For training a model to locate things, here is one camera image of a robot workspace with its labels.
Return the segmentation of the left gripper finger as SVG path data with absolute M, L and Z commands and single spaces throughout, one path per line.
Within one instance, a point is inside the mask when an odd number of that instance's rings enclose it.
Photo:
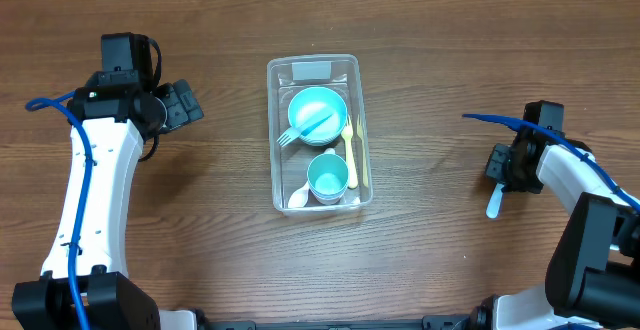
M 162 131 L 173 131 L 188 123 L 189 116 L 181 98 L 184 93 L 185 89 L 180 83 L 165 83 L 156 90 L 157 98 L 166 109 Z
M 202 108 L 195 98 L 189 83 L 180 79 L 174 83 L 174 90 L 181 105 L 179 120 L 181 123 L 191 123 L 204 117 Z

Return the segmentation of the white fork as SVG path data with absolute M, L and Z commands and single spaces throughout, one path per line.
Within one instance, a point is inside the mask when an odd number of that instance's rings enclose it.
M 503 196 L 504 196 L 504 185 L 501 183 L 497 183 L 494 191 L 489 199 L 489 202 L 486 207 L 486 216 L 489 219 L 496 219 L 500 213 Z
M 325 112 L 325 113 L 318 112 L 317 114 L 309 117 L 301 125 L 297 127 L 290 127 L 289 129 L 284 131 L 277 139 L 277 144 L 281 147 L 284 147 L 290 144 L 291 142 L 299 138 L 305 131 L 307 131 L 308 129 L 314 126 L 319 125 L 320 123 L 324 122 L 331 116 L 332 116 L 331 111 Z

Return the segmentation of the light blue bowl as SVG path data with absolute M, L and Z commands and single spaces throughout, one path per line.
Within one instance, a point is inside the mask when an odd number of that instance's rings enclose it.
M 331 111 L 331 116 L 303 131 L 300 136 L 302 142 L 323 146 L 334 141 L 346 126 L 348 108 L 336 91 L 322 86 L 305 88 L 292 98 L 288 107 L 288 121 L 293 127 L 299 127 L 324 110 Z

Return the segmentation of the white plastic spoon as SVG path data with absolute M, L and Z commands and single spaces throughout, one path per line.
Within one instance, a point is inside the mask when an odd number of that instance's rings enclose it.
M 309 192 L 315 187 L 319 194 L 331 196 L 338 194 L 342 189 L 342 181 L 338 175 L 331 170 L 321 169 L 319 166 L 309 164 L 306 171 L 306 183 L 295 190 L 290 196 L 287 206 L 289 208 L 305 207 L 309 200 Z

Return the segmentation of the green plastic cup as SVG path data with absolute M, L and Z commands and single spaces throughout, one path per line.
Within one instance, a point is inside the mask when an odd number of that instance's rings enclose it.
M 337 154 L 323 153 L 316 156 L 307 169 L 310 190 L 325 205 L 337 203 L 345 194 L 349 183 L 346 161 Z

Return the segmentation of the yellow plastic fork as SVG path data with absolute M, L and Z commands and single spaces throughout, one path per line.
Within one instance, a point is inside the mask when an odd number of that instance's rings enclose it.
M 349 180 L 348 180 L 348 188 L 356 189 L 358 187 L 358 178 L 357 178 L 357 169 L 354 158 L 354 152 L 352 147 L 352 138 L 354 135 L 354 129 L 352 126 L 351 116 L 348 115 L 345 123 L 345 127 L 341 132 L 341 137 L 344 141 L 345 145 L 345 159 L 348 167 Z

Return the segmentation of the blue plastic cup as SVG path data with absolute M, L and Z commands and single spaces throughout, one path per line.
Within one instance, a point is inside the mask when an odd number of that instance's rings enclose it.
M 343 196 L 344 196 L 343 193 L 333 194 L 331 196 L 324 196 L 323 194 L 314 193 L 314 197 L 316 198 L 316 200 L 323 205 L 337 204 L 341 201 Z

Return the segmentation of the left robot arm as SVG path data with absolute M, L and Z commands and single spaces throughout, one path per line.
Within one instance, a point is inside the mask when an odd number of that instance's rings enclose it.
M 137 72 L 98 72 L 29 111 L 59 110 L 71 125 L 72 162 L 60 224 L 36 281 L 15 286 L 11 307 L 24 329 L 200 329 L 196 310 L 161 310 L 128 277 L 125 237 L 134 172 L 143 147 L 203 112 L 184 80 L 159 84 Z

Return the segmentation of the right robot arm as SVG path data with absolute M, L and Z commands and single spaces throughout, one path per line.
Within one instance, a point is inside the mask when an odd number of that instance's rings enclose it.
M 594 168 L 580 144 L 548 131 L 520 130 L 498 144 L 485 173 L 496 189 L 494 218 L 506 192 L 548 187 L 569 220 L 544 284 L 493 296 L 476 307 L 468 329 L 601 329 L 639 325 L 639 202 Z

